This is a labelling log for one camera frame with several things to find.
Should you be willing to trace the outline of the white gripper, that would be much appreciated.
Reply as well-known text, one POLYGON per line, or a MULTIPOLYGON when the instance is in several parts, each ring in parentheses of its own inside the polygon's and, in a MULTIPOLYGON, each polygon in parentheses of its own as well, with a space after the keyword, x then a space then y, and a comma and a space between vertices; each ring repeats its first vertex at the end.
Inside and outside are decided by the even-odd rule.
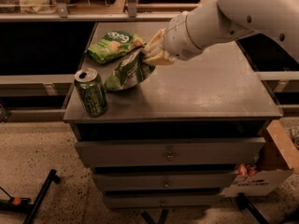
POLYGON ((167 24, 165 29, 160 29, 153 36, 144 47, 144 63, 151 66, 171 65, 177 59, 188 61, 203 52, 202 49, 194 45, 190 38, 187 29, 187 16, 186 11, 180 13, 167 24))

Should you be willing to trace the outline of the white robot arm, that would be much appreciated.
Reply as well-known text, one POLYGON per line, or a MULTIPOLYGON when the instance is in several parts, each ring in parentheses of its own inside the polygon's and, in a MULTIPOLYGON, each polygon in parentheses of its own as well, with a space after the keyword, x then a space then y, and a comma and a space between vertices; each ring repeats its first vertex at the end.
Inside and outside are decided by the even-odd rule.
POLYGON ((299 62, 299 0, 209 0, 184 11, 145 47, 144 61, 188 61, 213 45, 262 34, 299 62))

